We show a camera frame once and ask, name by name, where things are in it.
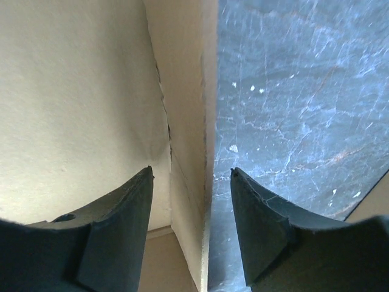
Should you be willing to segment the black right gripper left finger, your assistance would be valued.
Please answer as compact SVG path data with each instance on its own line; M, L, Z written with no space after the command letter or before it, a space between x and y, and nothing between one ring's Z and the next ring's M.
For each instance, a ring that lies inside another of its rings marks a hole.
M153 180L146 167L54 221L1 221L1 290L137 291Z

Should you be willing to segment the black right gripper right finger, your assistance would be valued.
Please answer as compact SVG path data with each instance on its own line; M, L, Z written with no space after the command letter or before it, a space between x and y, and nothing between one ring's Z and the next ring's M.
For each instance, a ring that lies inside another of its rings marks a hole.
M310 212L231 171L233 212L252 291L387 291L388 217L355 223Z

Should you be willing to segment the brown cardboard box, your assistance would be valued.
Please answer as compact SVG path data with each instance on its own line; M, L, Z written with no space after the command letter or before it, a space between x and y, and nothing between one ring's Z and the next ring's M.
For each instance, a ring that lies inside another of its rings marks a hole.
M146 167L137 291L206 291L216 1L1 2L1 221L54 221Z

